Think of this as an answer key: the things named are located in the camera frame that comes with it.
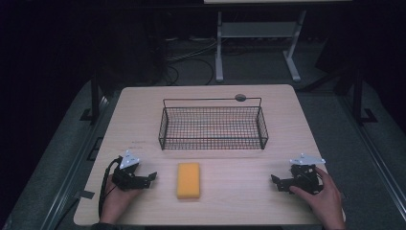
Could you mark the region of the black wire basket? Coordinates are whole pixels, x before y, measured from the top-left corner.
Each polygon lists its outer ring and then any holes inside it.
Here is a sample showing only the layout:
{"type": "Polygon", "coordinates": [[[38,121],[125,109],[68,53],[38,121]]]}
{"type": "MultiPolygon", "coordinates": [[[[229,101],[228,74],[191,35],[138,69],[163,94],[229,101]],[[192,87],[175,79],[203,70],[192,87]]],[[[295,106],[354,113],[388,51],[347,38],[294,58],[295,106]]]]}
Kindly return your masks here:
{"type": "Polygon", "coordinates": [[[258,97],[163,100],[163,150],[263,150],[268,139],[258,97]]]}

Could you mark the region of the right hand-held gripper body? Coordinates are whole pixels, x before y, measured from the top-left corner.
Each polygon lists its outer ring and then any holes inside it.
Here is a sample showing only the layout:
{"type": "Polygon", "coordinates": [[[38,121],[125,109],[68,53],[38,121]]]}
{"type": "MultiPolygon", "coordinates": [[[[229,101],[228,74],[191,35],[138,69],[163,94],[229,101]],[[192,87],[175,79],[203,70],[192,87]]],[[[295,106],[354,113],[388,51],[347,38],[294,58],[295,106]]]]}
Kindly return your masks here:
{"type": "Polygon", "coordinates": [[[323,190],[323,185],[319,181],[319,175],[315,168],[318,164],[325,164],[326,160],[301,153],[299,157],[289,160],[291,164],[291,178],[277,178],[277,189],[279,192],[290,193],[290,187],[298,187],[312,195],[316,195],[323,190]]]}

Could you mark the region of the person's left hand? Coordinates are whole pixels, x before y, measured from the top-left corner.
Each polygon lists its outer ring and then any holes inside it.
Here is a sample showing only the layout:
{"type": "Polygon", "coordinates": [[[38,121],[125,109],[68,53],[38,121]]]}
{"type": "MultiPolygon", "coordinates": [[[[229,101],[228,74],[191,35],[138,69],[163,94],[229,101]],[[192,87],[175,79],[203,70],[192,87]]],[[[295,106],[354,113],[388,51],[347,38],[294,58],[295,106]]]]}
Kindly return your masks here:
{"type": "Polygon", "coordinates": [[[109,175],[106,181],[106,195],[102,206],[100,217],[101,223],[116,224],[125,213],[132,201],[142,192],[142,190],[123,191],[117,188],[109,175]]]}

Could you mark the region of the black metal stand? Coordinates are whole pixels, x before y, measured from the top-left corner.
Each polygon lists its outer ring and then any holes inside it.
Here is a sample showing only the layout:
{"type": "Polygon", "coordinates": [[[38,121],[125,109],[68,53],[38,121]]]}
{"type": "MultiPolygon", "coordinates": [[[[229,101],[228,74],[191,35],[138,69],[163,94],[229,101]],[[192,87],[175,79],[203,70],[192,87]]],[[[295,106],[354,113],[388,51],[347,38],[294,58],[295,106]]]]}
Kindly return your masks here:
{"type": "Polygon", "coordinates": [[[100,97],[99,78],[99,73],[95,71],[90,80],[91,107],[85,108],[80,116],[81,121],[87,121],[91,125],[98,121],[101,113],[100,103],[102,99],[100,97]]]}
{"type": "Polygon", "coordinates": [[[362,106],[363,97],[363,74],[360,70],[356,71],[353,82],[352,95],[352,116],[355,122],[362,126],[365,123],[376,123],[377,119],[369,108],[362,106]]]}

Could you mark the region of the person's right hand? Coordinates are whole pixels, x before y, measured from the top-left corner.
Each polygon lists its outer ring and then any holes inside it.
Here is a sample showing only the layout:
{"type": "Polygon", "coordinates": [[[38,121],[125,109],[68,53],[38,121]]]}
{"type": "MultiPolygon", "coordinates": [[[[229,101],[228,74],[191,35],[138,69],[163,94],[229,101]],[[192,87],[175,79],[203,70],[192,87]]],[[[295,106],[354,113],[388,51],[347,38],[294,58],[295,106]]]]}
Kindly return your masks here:
{"type": "Polygon", "coordinates": [[[311,207],[325,230],[346,230],[339,190],[329,174],[319,168],[315,168],[315,171],[323,181],[323,190],[320,193],[311,195],[295,186],[290,186],[289,190],[311,207]]]}

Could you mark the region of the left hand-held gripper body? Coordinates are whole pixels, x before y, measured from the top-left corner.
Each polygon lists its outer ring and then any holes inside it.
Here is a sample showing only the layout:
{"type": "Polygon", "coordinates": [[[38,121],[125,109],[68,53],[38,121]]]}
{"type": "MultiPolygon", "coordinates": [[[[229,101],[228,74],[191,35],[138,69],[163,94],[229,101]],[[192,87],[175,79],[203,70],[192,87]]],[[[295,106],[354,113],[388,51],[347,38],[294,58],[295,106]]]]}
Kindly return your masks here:
{"type": "Polygon", "coordinates": [[[113,172],[113,183],[123,191],[147,189],[150,186],[149,177],[135,174],[139,163],[140,159],[127,150],[121,157],[119,166],[113,172]]]}

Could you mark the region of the yellow sponge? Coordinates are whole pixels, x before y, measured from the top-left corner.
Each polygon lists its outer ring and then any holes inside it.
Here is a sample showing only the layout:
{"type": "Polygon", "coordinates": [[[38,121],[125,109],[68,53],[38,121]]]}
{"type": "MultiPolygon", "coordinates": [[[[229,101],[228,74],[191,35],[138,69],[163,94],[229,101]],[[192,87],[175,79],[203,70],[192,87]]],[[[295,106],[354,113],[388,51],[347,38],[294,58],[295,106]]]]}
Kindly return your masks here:
{"type": "Polygon", "coordinates": [[[180,163],[177,169],[176,196],[200,198],[200,168],[198,163],[180,163]]]}

